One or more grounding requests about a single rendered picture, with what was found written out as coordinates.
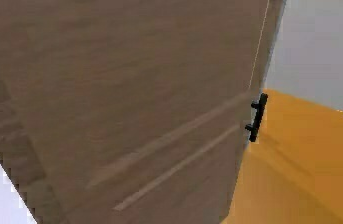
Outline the brown wooden room door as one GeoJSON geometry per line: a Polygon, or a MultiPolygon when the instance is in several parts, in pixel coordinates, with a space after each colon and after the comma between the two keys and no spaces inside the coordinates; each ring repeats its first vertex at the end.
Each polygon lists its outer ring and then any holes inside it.
{"type": "Polygon", "coordinates": [[[0,0],[0,164],[37,224],[222,224],[286,0],[0,0]]]}

